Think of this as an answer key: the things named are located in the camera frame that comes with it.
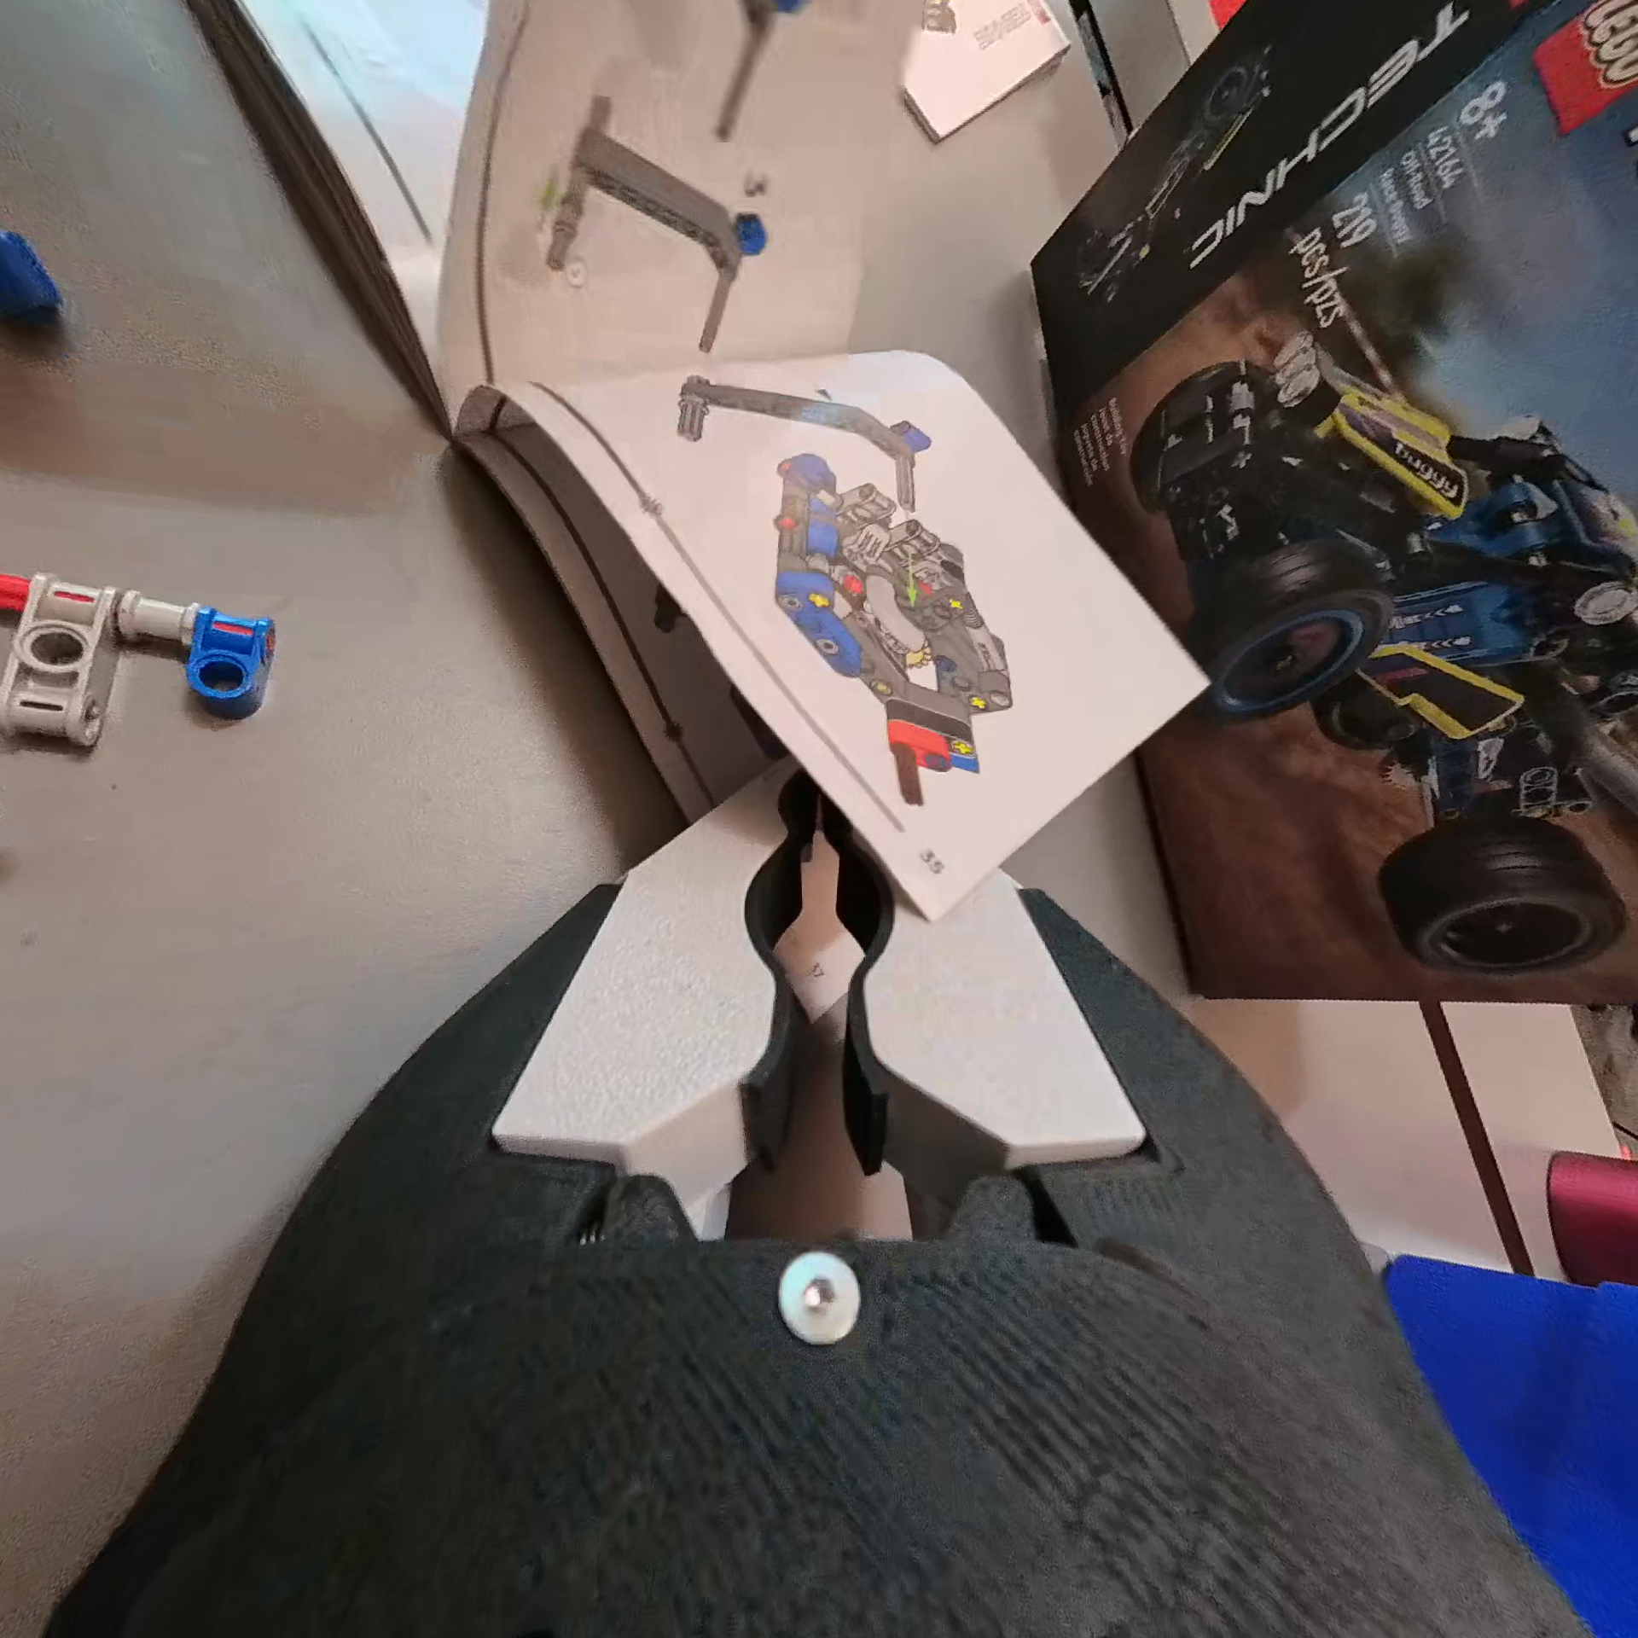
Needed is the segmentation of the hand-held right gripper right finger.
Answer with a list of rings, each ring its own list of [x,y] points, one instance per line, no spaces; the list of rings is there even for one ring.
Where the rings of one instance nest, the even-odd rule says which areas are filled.
[[[1017,884],[992,872],[932,923],[828,800],[819,825],[836,917],[861,950],[844,1012],[846,1133],[865,1174],[904,1184],[910,1235],[939,1235],[973,1182],[1138,1153],[1134,1106]]]

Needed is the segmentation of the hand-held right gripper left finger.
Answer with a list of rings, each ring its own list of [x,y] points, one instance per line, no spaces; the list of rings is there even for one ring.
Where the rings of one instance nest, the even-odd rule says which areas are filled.
[[[733,1184],[791,1128],[805,1014],[776,946],[817,817],[813,780],[780,767],[627,872],[493,1126],[501,1151],[659,1178],[723,1237]]]

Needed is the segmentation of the lego instruction booklet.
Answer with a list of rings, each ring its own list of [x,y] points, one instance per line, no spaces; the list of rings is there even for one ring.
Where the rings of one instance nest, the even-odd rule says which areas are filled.
[[[982,396],[850,351],[910,4],[191,4],[666,796],[807,775],[947,913],[1203,677]]]

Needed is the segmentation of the red lego axle with connectors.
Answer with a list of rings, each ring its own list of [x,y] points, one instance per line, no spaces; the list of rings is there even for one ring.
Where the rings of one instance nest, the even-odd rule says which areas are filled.
[[[173,650],[206,716],[251,718],[267,697],[276,626],[212,605],[169,603],[132,587],[93,587],[48,574],[2,578],[15,617],[2,673],[2,732],[91,751],[109,724],[126,648]]]

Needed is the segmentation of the dark grey lego L beam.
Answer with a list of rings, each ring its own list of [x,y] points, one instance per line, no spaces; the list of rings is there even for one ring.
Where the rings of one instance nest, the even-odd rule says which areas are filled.
[[[64,299],[35,246],[19,232],[0,232],[3,324],[46,326],[60,322]]]

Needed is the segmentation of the lego set box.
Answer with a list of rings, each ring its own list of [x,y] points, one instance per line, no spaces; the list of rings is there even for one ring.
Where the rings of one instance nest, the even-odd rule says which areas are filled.
[[[1632,1005],[1634,4],[1242,4],[1031,262],[1216,999]]]

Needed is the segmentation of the small lego leaflet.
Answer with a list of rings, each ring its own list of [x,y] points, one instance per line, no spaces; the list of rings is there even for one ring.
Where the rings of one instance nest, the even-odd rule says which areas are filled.
[[[920,2],[900,96],[936,145],[1051,75],[1068,49],[1045,2]]]

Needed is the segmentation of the maroon tube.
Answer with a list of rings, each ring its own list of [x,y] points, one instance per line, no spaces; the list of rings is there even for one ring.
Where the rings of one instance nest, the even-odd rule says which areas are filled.
[[[1636,1161],[1556,1153],[1546,1170],[1548,1227],[1565,1282],[1636,1285]]]

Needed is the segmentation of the blue plastic bin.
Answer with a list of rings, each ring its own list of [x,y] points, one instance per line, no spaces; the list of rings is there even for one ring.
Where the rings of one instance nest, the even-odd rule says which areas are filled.
[[[1636,1635],[1636,1289],[1402,1256],[1384,1293],[1468,1463],[1593,1635]]]

